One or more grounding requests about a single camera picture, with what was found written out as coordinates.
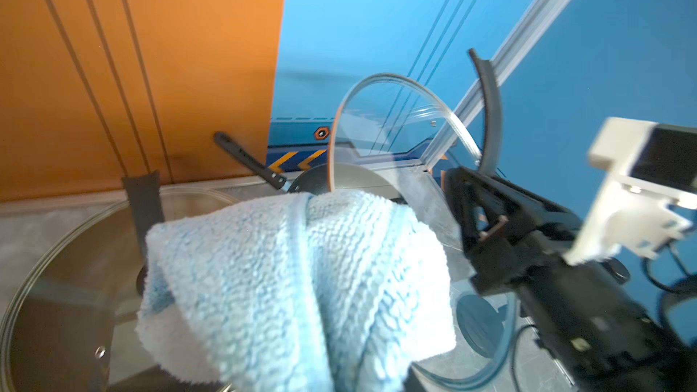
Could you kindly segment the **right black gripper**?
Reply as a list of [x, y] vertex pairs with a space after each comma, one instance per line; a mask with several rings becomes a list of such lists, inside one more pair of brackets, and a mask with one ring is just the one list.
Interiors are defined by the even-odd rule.
[[444, 191], [480, 296], [512, 292], [533, 268], [559, 262], [582, 226], [567, 208], [465, 167], [446, 171]]

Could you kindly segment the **light blue microfibre cloth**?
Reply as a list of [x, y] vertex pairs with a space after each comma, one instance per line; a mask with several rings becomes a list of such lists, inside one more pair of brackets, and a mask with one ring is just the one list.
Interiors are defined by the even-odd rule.
[[456, 346], [447, 257], [412, 208], [291, 193], [152, 227], [136, 332], [186, 383], [399, 391]]

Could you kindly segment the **large glass pot lid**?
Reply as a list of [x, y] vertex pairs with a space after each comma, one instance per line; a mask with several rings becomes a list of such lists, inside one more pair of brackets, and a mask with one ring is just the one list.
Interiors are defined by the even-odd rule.
[[68, 232], [30, 271], [1, 325], [4, 391], [224, 391], [183, 383], [135, 327], [144, 259], [129, 201]]

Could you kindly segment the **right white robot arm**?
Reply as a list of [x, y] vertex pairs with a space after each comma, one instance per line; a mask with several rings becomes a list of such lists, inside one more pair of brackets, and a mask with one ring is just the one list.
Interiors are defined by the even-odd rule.
[[477, 294], [517, 295], [580, 390], [695, 390], [695, 348], [650, 319], [600, 262], [566, 263], [582, 226], [573, 212], [465, 167], [445, 173], [444, 192]]

